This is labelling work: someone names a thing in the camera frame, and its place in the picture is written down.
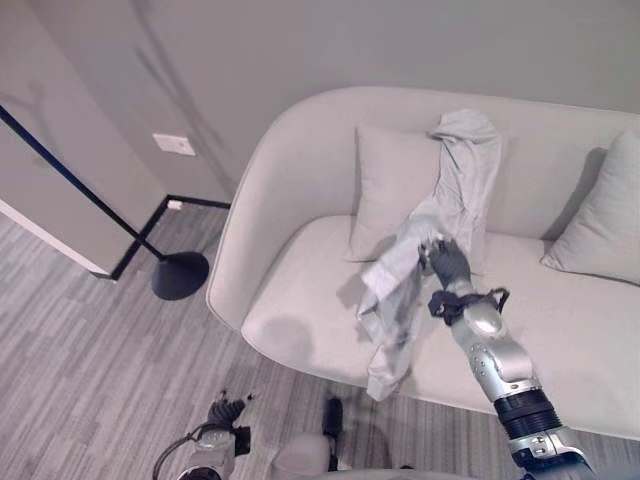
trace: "baseboard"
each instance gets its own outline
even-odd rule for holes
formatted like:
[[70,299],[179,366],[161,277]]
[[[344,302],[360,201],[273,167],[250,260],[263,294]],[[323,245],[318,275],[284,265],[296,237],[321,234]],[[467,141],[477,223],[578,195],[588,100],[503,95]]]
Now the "baseboard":
[[168,200],[177,200],[178,202],[192,203],[194,205],[204,205],[205,207],[224,208],[229,210],[231,208],[230,203],[216,202],[215,200],[204,200],[202,198],[183,197],[181,195],[168,195]]
[[[165,212],[165,210],[167,210],[167,204],[169,203],[169,200],[177,200],[180,202],[191,203],[194,205],[204,205],[206,207],[223,208],[225,210],[228,210],[231,208],[230,203],[216,202],[215,200],[204,200],[202,198],[183,197],[180,195],[167,195],[160,202],[160,205],[158,205],[158,208],[155,209],[155,211],[153,212],[153,214],[151,215],[147,223],[145,223],[144,227],[142,227],[142,230],[140,230],[140,236],[143,239],[147,238],[147,235],[151,233],[151,230],[153,230],[153,227],[155,227],[156,223],[158,223],[158,221],[162,217],[162,214]],[[122,275],[122,272],[124,272],[124,269],[127,268],[127,265],[129,265],[129,263],[131,262],[131,259],[136,254],[139,248],[140,248],[140,244],[134,241],[129,246],[124,256],[122,257],[122,260],[118,262],[118,265],[116,265],[116,268],[113,269],[111,274],[104,275],[96,272],[90,272],[90,273],[97,278],[103,278],[107,280],[118,280]]]

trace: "lamp base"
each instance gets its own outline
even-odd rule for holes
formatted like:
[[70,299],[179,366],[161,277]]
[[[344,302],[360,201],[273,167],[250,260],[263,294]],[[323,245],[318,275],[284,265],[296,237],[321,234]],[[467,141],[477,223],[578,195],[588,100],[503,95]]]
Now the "lamp base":
[[197,292],[208,275],[209,262],[201,253],[174,253],[156,265],[151,289],[163,300],[180,300]]

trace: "floor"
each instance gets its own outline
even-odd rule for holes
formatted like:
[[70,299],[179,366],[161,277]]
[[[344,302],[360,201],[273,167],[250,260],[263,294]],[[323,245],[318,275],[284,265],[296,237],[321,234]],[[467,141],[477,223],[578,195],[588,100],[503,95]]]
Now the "floor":
[[[186,206],[151,235],[162,250],[213,261],[226,211]],[[204,291],[178,302],[152,294],[141,251],[117,283],[94,278],[0,216],[0,471],[7,480],[150,478],[156,456],[204,420],[222,390],[255,395],[241,423],[252,452],[235,479],[263,479],[287,439],[320,428],[322,404],[345,403],[344,465],[516,479],[495,417],[294,372],[261,357],[209,314]],[[633,465],[640,442],[580,433],[595,466]],[[183,447],[163,470],[176,478]]]

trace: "gray pillow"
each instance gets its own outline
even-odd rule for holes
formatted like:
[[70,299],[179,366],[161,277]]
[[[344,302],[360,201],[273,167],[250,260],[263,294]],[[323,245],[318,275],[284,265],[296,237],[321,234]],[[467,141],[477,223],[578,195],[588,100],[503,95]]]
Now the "gray pillow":
[[433,187],[440,171],[440,142],[426,132],[407,133],[359,125],[360,202],[347,260],[376,260]]
[[593,189],[542,264],[640,284],[640,137],[617,136]]

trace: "gray cloth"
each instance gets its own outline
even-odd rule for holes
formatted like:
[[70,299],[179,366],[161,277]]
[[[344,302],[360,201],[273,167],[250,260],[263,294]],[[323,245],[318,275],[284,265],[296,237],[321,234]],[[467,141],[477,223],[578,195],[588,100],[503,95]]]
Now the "gray cloth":
[[486,115],[470,109],[444,114],[432,134],[442,141],[434,192],[400,227],[391,248],[362,275],[367,291],[358,317],[378,345],[368,368],[367,393],[378,401],[406,374],[411,345],[420,331],[421,245],[428,250],[436,240],[455,238],[471,254],[472,269],[482,265],[488,203],[500,165],[500,135]]

